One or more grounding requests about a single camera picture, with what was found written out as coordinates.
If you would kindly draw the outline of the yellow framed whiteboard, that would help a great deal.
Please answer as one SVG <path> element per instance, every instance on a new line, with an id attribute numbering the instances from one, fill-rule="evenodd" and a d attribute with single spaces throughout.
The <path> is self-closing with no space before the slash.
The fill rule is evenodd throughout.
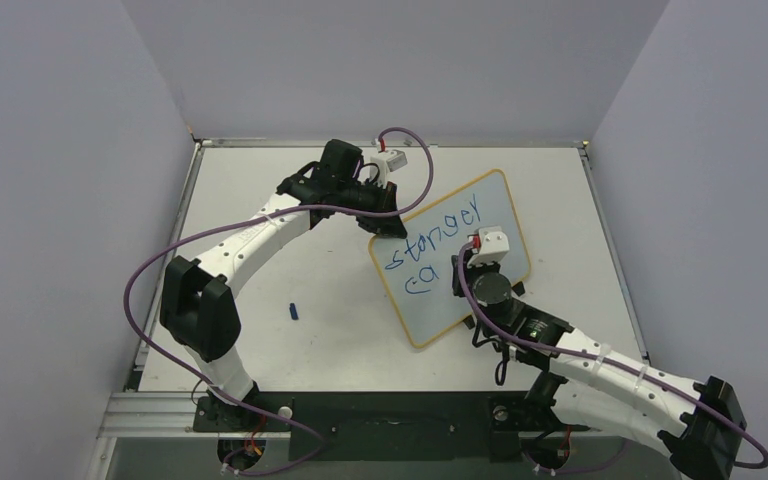
<path id="1" fill-rule="evenodd" d="M 374 237 L 369 253 L 409 343 L 434 342 L 471 314 L 452 293 L 451 257 L 481 228 L 499 227 L 509 241 L 501 273 L 525 280 L 531 261 L 503 171 L 494 169 L 404 220 L 404 239 Z"/>

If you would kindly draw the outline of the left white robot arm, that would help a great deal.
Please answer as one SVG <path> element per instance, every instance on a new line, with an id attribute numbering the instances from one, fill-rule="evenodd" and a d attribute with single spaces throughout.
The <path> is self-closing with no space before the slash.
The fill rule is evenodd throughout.
<path id="1" fill-rule="evenodd" d="M 277 186 L 254 225 L 235 230 L 192 260 L 176 256 L 170 261 L 160 323 L 206 376 L 207 414 L 235 430 L 257 420 L 257 384 L 236 349 L 242 322 L 235 299 L 245 283 L 286 244 L 330 217 L 334 207 L 351 210 L 369 233 L 405 238 L 395 213 L 397 187 L 388 176 L 406 163 L 399 150 L 365 157 L 360 148 L 333 139 L 319 160 Z"/>

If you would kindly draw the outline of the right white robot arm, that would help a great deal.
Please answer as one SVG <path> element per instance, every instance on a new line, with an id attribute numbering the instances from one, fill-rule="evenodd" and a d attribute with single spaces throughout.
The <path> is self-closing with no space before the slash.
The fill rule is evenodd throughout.
<path id="1" fill-rule="evenodd" d="M 583 426 L 646 446 L 689 479 L 728 479 L 747 422 L 733 386 L 655 369 L 521 300 L 498 263 L 451 258 L 454 296 L 470 307 L 479 341 L 539 370 L 524 400 L 538 427 Z"/>

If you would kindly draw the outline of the right black whiteboard clip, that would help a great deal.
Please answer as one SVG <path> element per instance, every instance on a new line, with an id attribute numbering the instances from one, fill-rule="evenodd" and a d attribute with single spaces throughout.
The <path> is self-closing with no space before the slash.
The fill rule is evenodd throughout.
<path id="1" fill-rule="evenodd" d="M 518 282 L 512 286 L 513 291 L 517 296 L 523 296 L 526 292 L 525 286 L 522 282 Z"/>

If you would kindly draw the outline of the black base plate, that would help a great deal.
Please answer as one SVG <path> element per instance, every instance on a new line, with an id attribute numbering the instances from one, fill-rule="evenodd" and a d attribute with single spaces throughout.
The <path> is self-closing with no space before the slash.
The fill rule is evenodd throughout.
<path id="1" fill-rule="evenodd" d="M 196 403 L 192 428 L 219 436 L 217 453 L 237 448 L 240 464 L 278 446 L 296 461 L 517 462 L 529 447 L 545 450 L 569 430 L 548 406 L 514 392 L 265 392 L 259 409 L 289 409 L 292 425 L 229 406 L 211 394 Z"/>

